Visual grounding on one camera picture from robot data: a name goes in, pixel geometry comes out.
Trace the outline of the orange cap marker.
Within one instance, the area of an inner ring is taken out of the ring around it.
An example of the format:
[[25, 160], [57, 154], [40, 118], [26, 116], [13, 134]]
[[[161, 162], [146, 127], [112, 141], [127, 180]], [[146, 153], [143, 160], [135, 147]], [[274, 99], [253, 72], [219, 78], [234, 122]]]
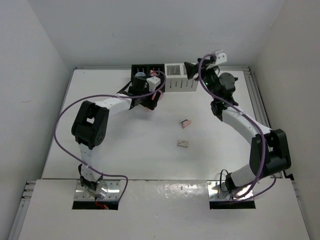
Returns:
[[154, 71], [154, 70], [150, 70], [149, 75], [150, 75], [150, 76], [156, 76], [156, 77], [159, 76], [158, 72], [157, 72], [157, 71]]

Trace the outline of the blue cap glue stick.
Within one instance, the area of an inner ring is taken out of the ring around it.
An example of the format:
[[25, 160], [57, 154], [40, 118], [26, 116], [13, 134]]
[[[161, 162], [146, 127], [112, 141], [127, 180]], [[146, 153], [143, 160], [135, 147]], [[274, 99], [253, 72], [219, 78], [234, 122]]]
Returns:
[[146, 74], [144, 72], [137, 72], [134, 76], [135, 77], [145, 77]]

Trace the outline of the black slotted container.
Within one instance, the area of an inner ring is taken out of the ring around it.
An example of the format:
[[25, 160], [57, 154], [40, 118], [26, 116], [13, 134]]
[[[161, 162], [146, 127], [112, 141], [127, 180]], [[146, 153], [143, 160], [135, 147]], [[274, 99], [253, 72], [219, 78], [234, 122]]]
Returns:
[[143, 78], [149, 78], [151, 71], [161, 71], [165, 72], [164, 64], [133, 64], [131, 66], [131, 85], [137, 85], [137, 81], [134, 80], [135, 76], [141, 76]]

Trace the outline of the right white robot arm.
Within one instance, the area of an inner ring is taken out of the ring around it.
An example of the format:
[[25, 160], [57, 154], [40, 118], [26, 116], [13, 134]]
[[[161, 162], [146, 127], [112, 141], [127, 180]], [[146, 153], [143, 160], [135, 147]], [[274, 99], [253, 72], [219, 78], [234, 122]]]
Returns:
[[217, 75], [216, 57], [199, 58], [196, 64], [185, 62], [187, 78], [195, 78], [213, 98], [211, 111], [221, 122], [231, 126], [249, 144], [249, 162], [226, 174], [220, 189], [230, 195], [245, 186], [254, 187], [266, 177], [289, 169], [292, 165], [287, 135], [282, 129], [262, 125], [239, 107], [234, 100], [238, 78], [230, 73]]

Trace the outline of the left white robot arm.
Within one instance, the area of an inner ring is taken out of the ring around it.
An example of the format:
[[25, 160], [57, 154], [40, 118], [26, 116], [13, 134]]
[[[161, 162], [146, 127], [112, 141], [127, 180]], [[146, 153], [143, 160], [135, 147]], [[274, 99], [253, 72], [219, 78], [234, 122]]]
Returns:
[[80, 182], [91, 195], [98, 197], [107, 193], [103, 173], [98, 169], [98, 152], [94, 148], [103, 143], [109, 118], [138, 105], [154, 110], [162, 95], [164, 82], [164, 78], [156, 74], [135, 76], [129, 86], [120, 90], [115, 97], [82, 102], [71, 133], [81, 153], [81, 166], [78, 168]]

